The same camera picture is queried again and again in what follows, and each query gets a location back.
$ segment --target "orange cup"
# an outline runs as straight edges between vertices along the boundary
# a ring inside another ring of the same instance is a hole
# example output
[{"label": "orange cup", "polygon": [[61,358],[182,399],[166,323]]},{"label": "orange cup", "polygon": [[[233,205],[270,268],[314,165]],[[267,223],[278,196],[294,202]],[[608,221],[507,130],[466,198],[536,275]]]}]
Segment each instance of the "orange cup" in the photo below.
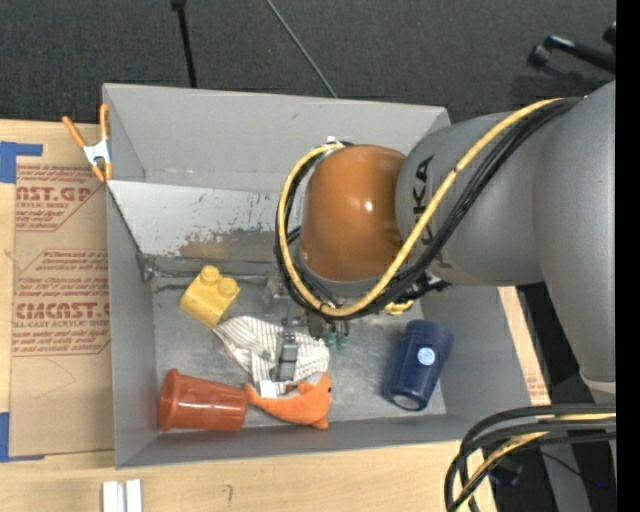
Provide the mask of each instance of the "orange cup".
[{"label": "orange cup", "polygon": [[167,373],[160,396],[158,426],[203,430],[238,430],[244,423],[248,397],[243,389],[196,377]]}]

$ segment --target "blue cup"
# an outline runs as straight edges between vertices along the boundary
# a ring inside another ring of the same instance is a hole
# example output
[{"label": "blue cup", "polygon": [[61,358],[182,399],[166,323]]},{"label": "blue cup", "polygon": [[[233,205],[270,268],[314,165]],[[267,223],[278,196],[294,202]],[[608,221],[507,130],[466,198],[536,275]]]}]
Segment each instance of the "blue cup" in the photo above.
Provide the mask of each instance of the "blue cup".
[{"label": "blue cup", "polygon": [[453,334],[444,327],[427,320],[409,322],[392,356],[387,400],[410,411],[424,409],[452,345]]}]

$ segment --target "white cloth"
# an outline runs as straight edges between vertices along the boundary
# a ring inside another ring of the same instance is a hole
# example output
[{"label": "white cloth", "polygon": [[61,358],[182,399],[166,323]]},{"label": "white cloth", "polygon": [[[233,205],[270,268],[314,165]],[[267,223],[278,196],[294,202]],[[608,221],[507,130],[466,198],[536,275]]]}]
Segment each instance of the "white cloth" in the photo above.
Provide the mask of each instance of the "white cloth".
[{"label": "white cloth", "polygon": [[[282,327],[250,316],[238,316],[217,325],[213,332],[242,368],[249,372],[254,383],[271,380],[269,370],[276,365],[278,333]],[[294,332],[298,344],[298,358],[293,380],[277,382],[278,395],[286,393],[287,384],[299,383],[314,373],[329,369],[329,349],[323,341]]]}]

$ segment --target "orange plush toy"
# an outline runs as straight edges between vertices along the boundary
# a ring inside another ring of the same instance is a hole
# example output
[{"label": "orange plush toy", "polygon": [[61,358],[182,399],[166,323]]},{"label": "orange plush toy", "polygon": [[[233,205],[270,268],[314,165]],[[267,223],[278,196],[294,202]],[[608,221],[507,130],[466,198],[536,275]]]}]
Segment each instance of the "orange plush toy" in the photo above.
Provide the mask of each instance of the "orange plush toy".
[{"label": "orange plush toy", "polygon": [[281,398],[260,398],[249,383],[244,388],[249,396],[249,403],[276,418],[319,429],[329,428],[327,412],[331,404],[331,380],[326,373],[312,375],[298,384],[297,389]]}]

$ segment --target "yellow lego block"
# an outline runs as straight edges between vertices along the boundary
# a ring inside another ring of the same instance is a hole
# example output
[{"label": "yellow lego block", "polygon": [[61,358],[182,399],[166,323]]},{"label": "yellow lego block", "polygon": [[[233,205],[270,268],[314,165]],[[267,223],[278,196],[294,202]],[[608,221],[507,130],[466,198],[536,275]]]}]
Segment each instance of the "yellow lego block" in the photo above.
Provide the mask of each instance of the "yellow lego block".
[{"label": "yellow lego block", "polygon": [[184,292],[180,309],[213,328],[239,293],[235,279],[224,277],[216,267],[207,265]]}]

